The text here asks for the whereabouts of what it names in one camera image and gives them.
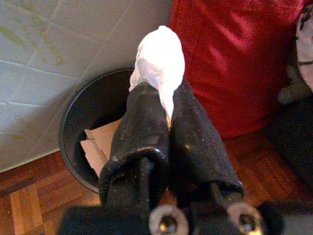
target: black object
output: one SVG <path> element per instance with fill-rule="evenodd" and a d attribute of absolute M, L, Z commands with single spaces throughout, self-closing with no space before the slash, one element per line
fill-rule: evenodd
<path fill-rule="evenodd" d="M 171 189 L 178 197 L 179 206 L 187 206 L 196 197 L 201 200 L 216 194 L 212 182 L 219 191 L 243 194 L 219 133 L 185 79 L 174 92 L 174 107 L 170 136 Z"/>
<path fill-rule="evenodd" d="M 308 203 L 264 202 L 259 208 L 268 227 L 263 235 L 312 235 L 313 205 Z M 190 235 L 239 235 L 225 208 L 213 201 L 191 203 L 183 212 Z M 149 214 L 139 204 L 122 207 L 69 208 L 59 235 L 149 235 Z"/>
<path fill-rule="evenodd" d="M 266 134 L 313 192 L 313 95 L 289 106 Z"/>
<path fill-rule="evenodd" d="M 72 95 L 59 129 L 59 147 L 67 168 L 81 184 L 98 191 L 98 177 L 89 166 L 80 141 L 84 129 L 120 119 L 126 112 L 129 78 L 133 69 L 118 70 L 87 82 Z"/>
<path fill-rule="evenodd" d="M 132 194 L 134 200 L 130 204 L 151 200 L 152 205 L 156 205 L 168 185 L 168 136 L 166 113 L 158 91 L 146 82 L 137 85 L 128 96 L 127 112 L 113 136 L 110 160 L 101 170 L 99 192 L 102 205 L 107 203 L 109 189 L 111 193 L 114 192 L 116 181 L 127 181 L 127 185 L 130 183 L 131 171 L 135 175 L 131 189 L 124 193 L 113 193 L 109 202 L 120 204 L 124 195 Z M 136 161 L 142 158 L 149 161 L 150 166 L 136 167 Z M 149 169 L 145 178 L 140 173 L 142 168 Z M 145 190 L 149 189 L 149 193 L 140 190 L 137 183 L 140 181 L 146 184 Z"/>
<path fill-rule="evenodd" d="M 167 210 L 161 211 L 166 213 L 159 218 L 171 216 L 177 231 L 181 228 L 181 219 L 187 219 L 186 231 L 191 235 L 240 234 L 230 222 L 234 218 L 229 220 L 226 208 L 228 201 L 241 201 L 243 190 L 220 136 L 186 81 L 175 94 L 174 100 L 177 102 L 177 110 L 169 138 L 166 115 L 157 91 L 147 83 L 142 83 L 130 93 L 127 112 L 113 137 L 110 160 L 100 174 L 102 206 L 68 209 L 58 234 L 150 234 L 150 211 L 157 205 L 167 185 L 169 152 L 172 183 L 179 183 L 179 179 L 184 176 L 179 187 L 172 185 L 179 204 L 185 203 L 182 207 L 184 213 L 175 216 L 180 210 L 170 208 L 172 214 L 168 214 Z M 188 183 L 192 189 L 184 192 L 185 189 L 189 190 L 186 187 Z M 301 207 L 291 206 L 290 210 L 282 210 L 286 207 L 275 206 L 265 204 L 259 208 L 267 223 L 261 224 L 265 228 L 263 234 L 286 234 L 292 231 L 288 230 L 287 225 L 294 221 L 297 224 L 291 226 L 291 229 L 296 227 L 303 234 L 310 234 L 310 225 L 313 224 L 311 209 L 304 211 L 299 210 Z M 250 225 L 245 230 L 253 230 L 257 218 L 249 217 L 251 214 L 248 212 L 244 213 L 240 212 L 239 218 L 249 219 L 242 219 L 244 226 Z"/>

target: white tile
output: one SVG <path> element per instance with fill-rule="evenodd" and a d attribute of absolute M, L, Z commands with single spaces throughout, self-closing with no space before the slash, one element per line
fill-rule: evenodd
<path fill-rule="evenodd" d="M 39 14 L 49 19 L 54 11 L 58 0 L 6 0 L 29 12 Z"/>
<path fill-rule="evenodd" d="M 9 99 L 17 103 L 59 107 L 80 80 L 51 72 L 23 68 L 25 79 Z"/>
<path fill-rule="evenodd" d="M 22 65 L 0 61 L 0 102 L 11 98 L 24 79 L 23 71 Z"/>
<path fill-rule="evenodd" d="M 118 48 L 134 50 L 146 34 L 168 24 L 171 6 L 171 0 L 134 0 L 109 34 L 107 42 Z"/>
<path fill-rule="evenodd" d="M 28 153 L 29 158 L 34 158 L 39 155 L 46 154 L 57 148 L 59 148 L 58 136 L 59 126 L 62 115 L 65 111 L 65 107 L 61 107 L 56 115 L 53 117 L 48 127 L 43 132 L 41 138 L 38 140 L 35 146 Z"/>
<path fill-rule="evenodd" d="M 0 120 L 0 131 L 5 131 L 11 121 L 7 103 L 0 103 Z"/>
<path fill-rule="evenodd" d="M 26 64 L 46 25 L 44 18 L 0 1 L 0 59 Z"/>
<path fill-rule="evenodd" d="M 52 20 L 83 35 L 103 41 L 130 0 L 65 0 Z"/>
<path fill-rule="evenodd" d="M 25 133 L 0 133 L 0 172 L 28 160 L 27 153 L 35 143 Z"/>
<path fill-rule="evenodd" d="M 94 58 L 86 70 L 83 79 L 97 77 L 105 72 L 134 67 L 136 51 L 117 50 L 103 45 L 100 53 Z"/>
<path fill-rule="evenodd" d="M 9 102 L 0 131 L 25 133 L 36 141 L 53 118 L 55 107 Z"/>
<path fill-rule="evenodd" d="M 29 65 L 40 70 L 80 77 L 101 45 L 57 25 L 50 25 Z"/>

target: red fabric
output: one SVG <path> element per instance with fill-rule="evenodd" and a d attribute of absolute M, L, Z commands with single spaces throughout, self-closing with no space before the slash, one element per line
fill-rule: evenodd
<path fill-rule="evenodd" d="M 287 83 L 303 0 L 174 0 L 185 77 L 222 138 L 265 127 Z"/>

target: white cloth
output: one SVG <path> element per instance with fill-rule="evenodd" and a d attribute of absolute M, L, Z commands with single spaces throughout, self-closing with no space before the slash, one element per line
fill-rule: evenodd
<path fill-rule="evenodd" d="M 162 25 L 140 42 L 129 91 L 141 82 L 148 82 L 156 88 L 170 127 L 174 110 L 173 94 L 182 82 L 184 71 L 185 59 L 180 40 L 176 33 Z"/>
<path fill-rule="evenodd" d="M 313 4 L 304 9 L 297 24 L 297 58 L 301 76 L 313 91 Z"/>

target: patterned fabric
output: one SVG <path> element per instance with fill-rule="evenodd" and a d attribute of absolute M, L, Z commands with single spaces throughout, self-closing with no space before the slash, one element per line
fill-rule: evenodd
<path fill-rule="evenodd" d="M 296 36 L 298 67 L 303 80 L 313 91 L 313 4 L 303 9 Z"/>

